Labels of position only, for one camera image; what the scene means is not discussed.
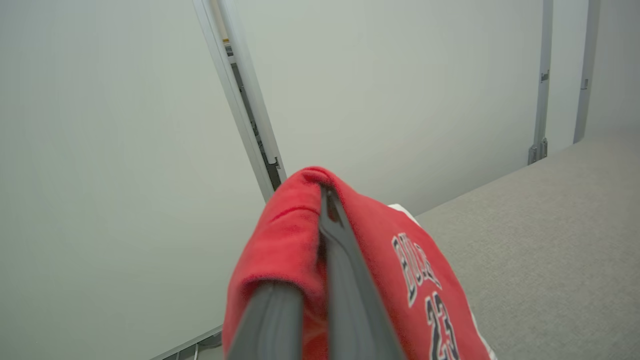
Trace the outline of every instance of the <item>white panel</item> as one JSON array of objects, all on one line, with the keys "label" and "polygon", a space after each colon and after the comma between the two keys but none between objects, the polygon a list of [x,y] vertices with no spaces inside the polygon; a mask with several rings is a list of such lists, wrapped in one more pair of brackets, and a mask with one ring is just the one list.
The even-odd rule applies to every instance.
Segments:
[{"label": "white panel", "polygon": [[586,136],[640,129],[640,1],[600,7]]},{"label": "white panel", "polygon": [[542,1],[236,3],[288,174],[419,214],[526,165]]},{"label": "white panel", "polygon": [[546,132],[549,154],[573,144],[588,10],[589,0],[554,1]]},{"label": "white panel", "polygon": [[2,1],[0,48],[1,357],[220,325],[264,200],[191,1]]}]

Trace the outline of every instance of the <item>vertical metal post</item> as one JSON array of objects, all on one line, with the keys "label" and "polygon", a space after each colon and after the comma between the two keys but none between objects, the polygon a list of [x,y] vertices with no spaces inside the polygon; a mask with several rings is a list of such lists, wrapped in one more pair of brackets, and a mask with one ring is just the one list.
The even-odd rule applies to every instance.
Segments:
[{"label": "vertical metal post", "polygon": [[547,156],[547,106],[549,98],[549,78],[551,75],[551,36],[553,32],[554,2],[544,0],[542,5],[542,47],[540,51],[540,77],[538,84],[538,106],[533,145],[529,148],[528,165]]},{"label": "vertical metal post", "polygon": [[240,138],[246,149],[256,179],[258,180],[262,196],[265,201],[268,201],[273,195],[273,185],[271,184],[269,173],[262,160],[260,147],[253,134],[253,128],[249,115],[244,107],[234,72],[231,69],[231,64],[227,60],[227,51],[223,45],[218,27],[216,26],[212,4],[210,0],[193,0],[193,6],[200,21],[202,33],[209,48],[209,54],[213,60],[216,72],[220,77],[220,84],[227,97],[231,114],[236,121]]},{"label": "vertical metal post", "polygon": [[276,164],[280,180],[284,182],[287,174],[282,164],[282,156],[276,144],[276,138],[273,134],[269,114],[267,113],[267,106],[262,97],[258,76],[255,73],[253,60],[249,54],[249,47],[246,42],[244,28],[237,12],[236,4],[234,0],[220,0],[218,5],[220,6],[220,13],[225,23],[225,28],[227,29],[229,42],[234,51],[238,71],[243,79],[244,90],[253,111],[255,124],[260,132],[267,162],[269,164]]},{"label": "vertical metal post", "polygon": [[587,114],[589,112],[589,98],[593,81],[593,65],[596,58],[596,43],[598,40],[598,23],[600,20],[600,0],[589,0],[587,14],[587,33],[584,41],[584,61],[582,62],[582,81],[580,82],[580,97],[578,100],[578,114],[575,119],[573,143],[584,138],[587,128]]}]

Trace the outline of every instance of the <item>chicago bulls jersey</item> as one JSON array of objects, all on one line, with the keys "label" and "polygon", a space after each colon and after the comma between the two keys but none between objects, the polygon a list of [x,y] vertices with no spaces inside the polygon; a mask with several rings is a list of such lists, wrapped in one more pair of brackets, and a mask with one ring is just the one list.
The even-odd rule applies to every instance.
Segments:
[{"label": "chicago bulls jersey", "polygon": [[267,203],[229,284],[225,353],[258,283],[280,280],[305,296],[303,357],[327,358],[326,263],[318,256],[321,185],[340,198],[407,359],[493,359],[431,237],[405,214],[356,193],[319,167],[288,178]]}]

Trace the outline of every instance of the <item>metal bracket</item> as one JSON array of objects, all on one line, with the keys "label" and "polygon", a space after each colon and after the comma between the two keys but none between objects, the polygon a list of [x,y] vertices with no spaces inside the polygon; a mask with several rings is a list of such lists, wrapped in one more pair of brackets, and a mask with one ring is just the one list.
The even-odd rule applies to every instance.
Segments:
[{"label": "metal bracket", "polygon": [[547,138],[542,139],[542,142],[540,143],[540,159],[539,160],[542,160],[547,157],[548,146],[549,146],[549,142],[547,141]]},{"label": "metal bracket", "polygon": [[543,138],[537,145],[531,145],[529,148],[529,160],[527,161],[527,165],[531,165],[538,160],[546,158],[548,145],[549,142],[547,141],[547,138]]},{"label": "metal bracket", "polygon": [[535,145],[531,145],[529,148],[529,160],[527,161],[527,165],[531,165],[538,160],[538,147]]}]

